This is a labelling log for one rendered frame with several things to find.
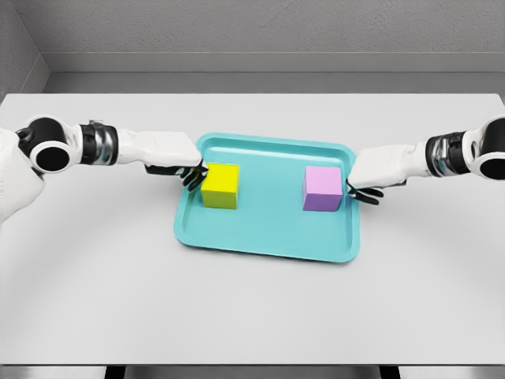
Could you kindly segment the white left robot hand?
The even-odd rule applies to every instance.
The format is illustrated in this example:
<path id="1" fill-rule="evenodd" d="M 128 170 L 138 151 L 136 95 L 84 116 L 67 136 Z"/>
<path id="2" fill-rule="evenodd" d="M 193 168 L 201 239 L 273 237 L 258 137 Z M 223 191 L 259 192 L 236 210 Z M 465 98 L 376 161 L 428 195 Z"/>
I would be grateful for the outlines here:
<path id="1" fill-rule="evenodd" d="M 140 161 L 148 174 L 178 176 L 189 192 L 200 186 L 208 174 L 200 151 L 185 133 L 140 133 L 140 151 Z"/>

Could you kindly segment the yellow cube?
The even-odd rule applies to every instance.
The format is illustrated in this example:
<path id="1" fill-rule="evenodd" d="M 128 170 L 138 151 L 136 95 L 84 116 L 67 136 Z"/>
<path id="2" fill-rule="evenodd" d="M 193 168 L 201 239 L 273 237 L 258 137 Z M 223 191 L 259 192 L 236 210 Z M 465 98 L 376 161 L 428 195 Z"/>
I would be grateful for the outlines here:
<path id="1" fill-rule="evenodd" d="M 200 192 L 206 208 L 236 209 L 239 191 L 238 165 L 209 163 Z"/>

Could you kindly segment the pink cube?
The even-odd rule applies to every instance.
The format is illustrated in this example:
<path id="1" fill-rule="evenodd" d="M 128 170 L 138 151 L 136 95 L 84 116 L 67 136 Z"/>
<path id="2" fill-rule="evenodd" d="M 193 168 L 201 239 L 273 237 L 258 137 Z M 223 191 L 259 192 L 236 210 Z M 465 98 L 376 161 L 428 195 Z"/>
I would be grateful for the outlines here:
<path id="1" fill-rule="evenodd" d="M 305 211 L 336 212 L 343 196 L 340 168 L 307 166 L 302 194 Z"/>

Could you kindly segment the teal tray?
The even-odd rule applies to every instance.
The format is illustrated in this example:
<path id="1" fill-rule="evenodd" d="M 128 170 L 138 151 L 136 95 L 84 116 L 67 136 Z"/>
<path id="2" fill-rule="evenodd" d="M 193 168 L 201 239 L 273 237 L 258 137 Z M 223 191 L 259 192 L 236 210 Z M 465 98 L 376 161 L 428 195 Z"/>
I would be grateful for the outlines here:
<path id="1" fill-rule="evenodd" d="M 207 133 L 196 143 L 206 163 L 240 167 L 238 207 L 207 208 L 201 192 L 183 190 L 174 235 L 200 248 L 344 263 L 361 247 L 359 204 L 343 195 L 335 212 L 302 208 L 307 166 L 350 173 L 355 153 L 342 144 Z"/>

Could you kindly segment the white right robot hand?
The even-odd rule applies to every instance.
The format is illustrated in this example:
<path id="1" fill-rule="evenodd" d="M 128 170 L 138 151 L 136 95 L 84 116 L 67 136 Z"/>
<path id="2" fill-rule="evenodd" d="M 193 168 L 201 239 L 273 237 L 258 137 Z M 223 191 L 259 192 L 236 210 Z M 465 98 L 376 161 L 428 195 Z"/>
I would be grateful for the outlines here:
<path id="1" fill-rule="evenodd" d="M 387 145 L 362 150 L 346 179 L 348 194 L 356 201 L 378 205 L 382 189 L 404 186 L 414 145 Z"/>

